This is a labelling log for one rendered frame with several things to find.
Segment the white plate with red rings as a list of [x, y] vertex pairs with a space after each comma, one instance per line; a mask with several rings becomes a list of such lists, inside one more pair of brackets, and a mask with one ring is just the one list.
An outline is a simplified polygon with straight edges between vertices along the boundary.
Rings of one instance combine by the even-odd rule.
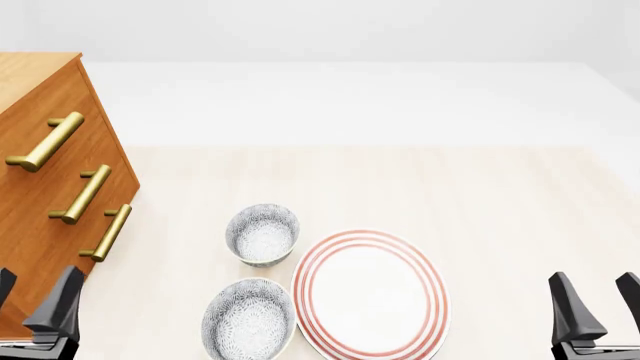
[[300, 332], [325, 360], [435, 360], [452, 319], [436, 266], [380, 230], [316, 242], [300, 257], [290, 290]]

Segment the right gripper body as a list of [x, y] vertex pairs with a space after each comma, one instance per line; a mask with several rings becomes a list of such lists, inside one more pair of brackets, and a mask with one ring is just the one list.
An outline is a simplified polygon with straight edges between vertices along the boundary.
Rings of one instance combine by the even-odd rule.
[[553, 343], [551, 352], [555, 360], [640, 360], [640, 345], [598, 346], [594, 341], [563, 341]]

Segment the grey patterned bowl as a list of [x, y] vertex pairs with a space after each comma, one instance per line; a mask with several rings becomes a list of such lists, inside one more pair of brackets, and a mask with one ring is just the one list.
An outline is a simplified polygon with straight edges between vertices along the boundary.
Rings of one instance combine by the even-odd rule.
[[212, 360], [275, 360], [296, 326], [296, 307], [284, 287], [267, 278], [244, 278], [210, 302], [201, 338]]
[[226, 227], [225, 241], [242, 263], [264, 268], [285, 260], [295, 247], [299, 233], [299, 220], [290, 209], [262, 203], [234, 215]]

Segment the wooden cabinet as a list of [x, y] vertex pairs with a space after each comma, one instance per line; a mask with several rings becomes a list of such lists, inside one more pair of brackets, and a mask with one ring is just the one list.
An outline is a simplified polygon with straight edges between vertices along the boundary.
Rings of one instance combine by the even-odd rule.
[[[78, 66], [107, 130], [126, 156], [78, 53], [0, 53], [0, 113], [66, 65]], [[128, 159], [127, 163], [134, 173]], [[31, 334], [22, 325], [23, 321], [44, 302], [63, 271], [55, 280], [28, 282], [19, 281], [13, 272], [17, 276], [16, 283], [0, 309], [0, 339], [25, 339]]]

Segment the medium wooden drawer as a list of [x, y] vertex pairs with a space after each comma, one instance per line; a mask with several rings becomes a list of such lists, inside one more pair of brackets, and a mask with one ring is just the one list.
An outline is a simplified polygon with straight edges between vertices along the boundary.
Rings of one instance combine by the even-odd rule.
[[[49, 218], [71, 207], [91, 179], [84, 172], [103, 165], [111, 173], [76, 224]], [[55, 280], [66, 266], [90, 272], [93, 260], [80, 251], [97, 248], [117, 211], [130, 203], [139, 183], [104, 125], [82, 125], [36, 173], [0, 160], [0, 267], [19, 281]]]

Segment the small wooden drawer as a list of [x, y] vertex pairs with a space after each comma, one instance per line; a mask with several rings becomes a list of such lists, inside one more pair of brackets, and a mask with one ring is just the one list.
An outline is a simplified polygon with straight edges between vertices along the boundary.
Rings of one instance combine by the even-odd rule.
[[[107, 209], [119, 209], [123, 204], [129, 204], [140, 188], [137, 178], [122, 164], [108, 165], [111, 174], [102, 185], [90, 205], [81, 216], [77, 224], [65, 224], [59, 218], [50, 219], [56, 229], [51, 231], [52, 244], [49, 246], [48, 259], [53, 261], [51, 273], [58, 276], [67, 266], [76, 266], [84, 274], [89, 274], [97, 264], [89, 257], [80, 257], [79, 251], [93, 250], [100, 242], [112, 218], [105, 217]], [[64, 198], [61, 206], [54, 206], [49, 210], [65, 210], [71, 205], [75, 197], [84, 188], [88, 179], [82, 179], [78, 170], [72, 173], [73, 188], [71, 194]]]

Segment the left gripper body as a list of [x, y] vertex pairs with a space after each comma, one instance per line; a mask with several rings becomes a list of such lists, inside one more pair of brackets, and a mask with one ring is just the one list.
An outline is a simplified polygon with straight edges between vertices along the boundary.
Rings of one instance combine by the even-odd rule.
[[68, 337], [45, 343], [31, 339], [0, 340], [0, 360], [74, 360], [78, 348], [78, 342]]

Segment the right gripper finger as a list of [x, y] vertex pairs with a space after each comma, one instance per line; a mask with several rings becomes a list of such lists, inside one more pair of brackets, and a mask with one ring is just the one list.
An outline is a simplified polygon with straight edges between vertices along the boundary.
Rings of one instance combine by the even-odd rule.
[[629, 308], [640, 333], [640, 278], [633, 272], [625, 272], [616, 279], [616, 286]]
[[584, 305], [568, 276], [564, 272], [556, 272], [548, 283], [553, 306], [551, 344], [596, 347], [595, 341], [607, 335], [608, 331]]

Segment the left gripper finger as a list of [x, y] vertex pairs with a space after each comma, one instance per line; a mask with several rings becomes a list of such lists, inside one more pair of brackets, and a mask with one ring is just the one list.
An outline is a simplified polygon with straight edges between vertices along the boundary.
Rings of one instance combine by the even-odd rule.
[[13, 272], [6, 268], [0, 268], [0, 309], [8, 299], [16, 280], [17, 276]]
[[76, 266], [64, 269], [44, 302], [22, 323], [32, 331], [33, 341], [80, 340], [78, 314], [84, 278]]

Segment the large wooden drawer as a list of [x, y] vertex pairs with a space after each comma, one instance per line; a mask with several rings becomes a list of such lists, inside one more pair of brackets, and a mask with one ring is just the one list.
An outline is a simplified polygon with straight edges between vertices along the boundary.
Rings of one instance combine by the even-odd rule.
[[[24, 156], [52, 130], [51, 118], [81, 113], [83, 124], [36, 173], [5, 164]], [[73, 188], [71, 176], [116, 156], [104, 120], [77, 65], [66, 65], [0, 113], [0, 224], [42, 227]]]

